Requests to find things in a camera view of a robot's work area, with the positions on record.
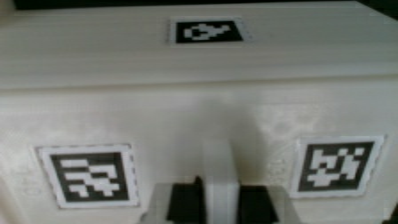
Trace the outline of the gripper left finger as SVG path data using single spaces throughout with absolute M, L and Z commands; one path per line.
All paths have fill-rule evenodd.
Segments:
M 201 177 L 190 183 L 157 184 L 141 224 L 206 224 Z

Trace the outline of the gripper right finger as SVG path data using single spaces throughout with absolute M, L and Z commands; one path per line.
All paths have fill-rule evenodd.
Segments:
M 301 224 L 290 196 L 281 186 L 240 187 L 237 223 Z

